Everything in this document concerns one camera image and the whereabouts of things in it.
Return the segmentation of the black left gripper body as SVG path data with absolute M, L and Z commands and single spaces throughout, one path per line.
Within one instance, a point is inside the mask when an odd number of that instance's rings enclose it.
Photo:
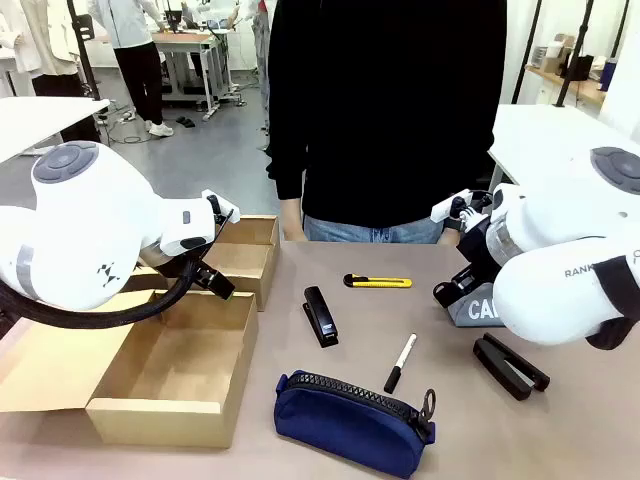
M 212 269 L 203 258 L 211 247 L 212 243 L 208 243 L 177 256 L 169 256 L 156 242 L 142 250 L 142 262 L 166 278 L 178 278 L 187 271 L 193 274 L 194 281 L 209 281 L 213 276 Z

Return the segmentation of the person's right hand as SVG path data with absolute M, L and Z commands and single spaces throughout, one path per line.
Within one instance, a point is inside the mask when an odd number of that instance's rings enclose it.
M 282 231 L 286 241 L 299 242 L 307 240 L 304 233 L 302 216 L 299 211 L 283 211 L 281 217 Z

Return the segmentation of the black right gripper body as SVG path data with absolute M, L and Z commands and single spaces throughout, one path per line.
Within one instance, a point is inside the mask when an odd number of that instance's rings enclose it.
M 469 277 L 473 281 L 494 281 L 501 270 L 501 266 L 487 247 L 486 238 L 490 225 L 490 219 L 484 218 L 461 236 L 457 249 L 468 261 L 467 267 L 460 272 L 463 278 Z

